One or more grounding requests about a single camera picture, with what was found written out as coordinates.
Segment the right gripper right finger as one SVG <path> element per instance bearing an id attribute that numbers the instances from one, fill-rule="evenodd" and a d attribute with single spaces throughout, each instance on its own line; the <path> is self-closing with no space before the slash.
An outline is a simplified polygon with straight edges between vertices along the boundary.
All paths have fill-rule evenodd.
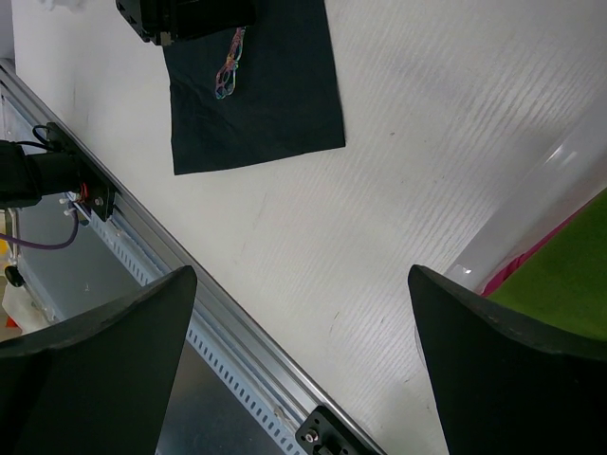
<path id="1" fill-rule="evenodd" d="M 603 454 L 606 344 L 415 265 L 408 286 L 451 454 Z"/>

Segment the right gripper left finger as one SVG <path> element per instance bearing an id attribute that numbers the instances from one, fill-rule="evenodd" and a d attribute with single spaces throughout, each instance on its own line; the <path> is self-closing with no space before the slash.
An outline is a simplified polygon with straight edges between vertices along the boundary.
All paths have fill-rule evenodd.
<path id="1" fill-rule="evenodd" d="M 155 453 L 196 287 L 183 266 L 2 342 L 2 453 Z"/>

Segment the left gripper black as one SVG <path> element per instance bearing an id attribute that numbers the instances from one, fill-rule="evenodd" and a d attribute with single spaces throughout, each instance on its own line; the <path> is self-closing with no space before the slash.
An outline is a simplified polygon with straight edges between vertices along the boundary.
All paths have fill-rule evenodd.
<path id="1" fill-rule="evenodd" d="M 122 0 L 122 18 L 144 43 L 169 46 L 236 27 L 256 19 L 253 1 Z"/>

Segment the iridescent rainbow fork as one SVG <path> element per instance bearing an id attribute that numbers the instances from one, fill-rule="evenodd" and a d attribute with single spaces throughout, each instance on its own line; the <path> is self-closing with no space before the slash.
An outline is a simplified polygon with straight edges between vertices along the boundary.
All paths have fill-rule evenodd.
<path id="1" fill-rule="evenodd" d="M 243 53 L 246 27 L 238 27 L 232 37 L 227 58 L 215 77 L 215 98 L 223 100 L 230 96 L 236 86 L 236 74 Z"/>

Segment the dark navy paper napkin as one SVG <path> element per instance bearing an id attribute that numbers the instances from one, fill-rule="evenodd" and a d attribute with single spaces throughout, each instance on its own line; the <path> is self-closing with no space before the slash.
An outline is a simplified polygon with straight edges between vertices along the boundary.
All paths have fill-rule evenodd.
<path id="1" fill-rule="evenodd" d="M 258 1 L 233 92 L 216 76 L 235 31 L 164 48 L 177 175 L 231 170 L 342 148 L 345 127 L 325 4 Z"/>

